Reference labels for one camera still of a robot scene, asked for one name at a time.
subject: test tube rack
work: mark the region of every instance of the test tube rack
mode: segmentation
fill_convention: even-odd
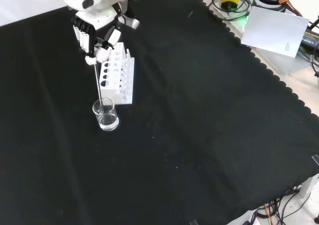
[[[103,98],[111,99],[116,105],[132,104],[134,62],[129,50],[125,53],[124,44],[118,42],[109,59],[101,66],[100,88]]]

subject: white paper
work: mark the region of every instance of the white paper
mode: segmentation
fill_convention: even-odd
[[[253,7],[241,43],[295,57],[308,23],[304,17]]]

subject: floor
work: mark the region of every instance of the floor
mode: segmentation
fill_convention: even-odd
[[[203,0],[206,4],[209,4],[211,0]],[[290,0],[294,7],[296,7],[304,17],[309,18],[310,21],[314,22],[319,15],[319,8],[317,5],[318,0]],[[242,37],[242,28],[238,28],[236,24],[226,23],[232,32],[239,38]],[[314,72],[309,65],[296,73],[283,75],[276,70],[276,67],[272,63],[272,57],[275,55],[268,54],[266,57],[261,55],[258,50],[252,48],[252,51],[256,54],[256,57],[261,59],[262,63],[265,63],[268,68],[274,71],[274,74],[279,76],[288,87],[292,88],[293,92],[296,93],[301,100],[303,100],[307,107],[309,107],[313,113],[319,115],[319,79],[314,77]],[[285,215],[288,215],[300,208],[302,203],[307,199],[302,198],[299,194],[296,195],[287,205],[285,209]],[[280,213],[284,204],[290,196],[283,198],[282,205],[280,207]],[[302,209],[295,214],[284,219],[286,225],[315,225],[314,218],[319,214],[319,182],[315,183],[310,198],[307,200]],[[273,222],[276,225],[277,220],[273,217]],[[258,219],[255,225],[270,225],[269,219]]]

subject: robotic arm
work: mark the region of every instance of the robotic arm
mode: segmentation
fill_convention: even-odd
[[[87,64],[105,62],[115,44],[119,41],[121,32],[115,29],[119,17],[124,23],[134,29],[139,21],[128,12],[128,0],[64,0],[66,4],[77,10],[72,19],[73,28]],[[104,39],[97,38],[96,32],[110,26]]]

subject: table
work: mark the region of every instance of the table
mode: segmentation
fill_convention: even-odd
[[[0,29],[2,224],[224,225],[317,172],[318,118],[198,0],[131,6],[134,100],[111,133],[72,12]]]

